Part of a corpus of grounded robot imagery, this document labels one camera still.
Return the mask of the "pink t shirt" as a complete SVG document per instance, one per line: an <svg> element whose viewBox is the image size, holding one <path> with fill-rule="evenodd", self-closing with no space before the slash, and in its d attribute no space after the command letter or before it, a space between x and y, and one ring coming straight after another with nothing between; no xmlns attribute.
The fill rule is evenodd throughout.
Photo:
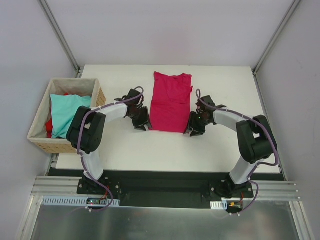
<svg viewBox="0 0 320 240"><path fill-rule="evenodd" d="M150 105L150 130L183 133L190 115L192 75L165 75L154 72Z"/></svg>

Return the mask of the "wicker basket with cloth liner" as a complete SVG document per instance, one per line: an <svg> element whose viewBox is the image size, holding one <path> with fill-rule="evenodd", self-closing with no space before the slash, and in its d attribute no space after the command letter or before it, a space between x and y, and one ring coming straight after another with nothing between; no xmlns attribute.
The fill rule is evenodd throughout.
<svg viewBox="0 0 320 240"><path fill-rule="evenodd" d="M106 97L96 78L53 78L49 81L27 139L48 154L74 154L76 149L66 139L48 138L46 123L51 118L51 94L91 97L91 107L103 106Z"/></svg>

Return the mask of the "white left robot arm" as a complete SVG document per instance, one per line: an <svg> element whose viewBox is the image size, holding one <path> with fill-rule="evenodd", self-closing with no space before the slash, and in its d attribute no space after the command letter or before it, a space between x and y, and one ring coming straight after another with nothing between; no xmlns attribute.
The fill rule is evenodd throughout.
<svg viewBox="0 0 320 240"><path fill-rule="evenodd" d="M102 194L106 188L101 179L104 169L98 151L105 124L130 118L135 130L145 132L152 127L148 108L143 106L143 93L144 89L138 86L112 103L94 108L80 106L75 113L66 139L80 156L84 176L90 179L88 188L96 195Z"/></svg>

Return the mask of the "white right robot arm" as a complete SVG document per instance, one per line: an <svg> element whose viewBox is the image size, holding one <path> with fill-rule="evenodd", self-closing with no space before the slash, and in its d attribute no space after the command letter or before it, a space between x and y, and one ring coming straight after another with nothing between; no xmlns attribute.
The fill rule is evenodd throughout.
<svg viewBox="0 0 320 240"><path fill-rule="evenodd" d="M199 96L196 106L197 110L189 115L185 134L202 136L210 124L222 125L237 134L240 158L225 180L214 188L216 195L237 197L250 183L257 167L271 155L275 157L274 165L279 164L278 145L264 115L246 116L225 105L216 105L209 95Z"/></svg>

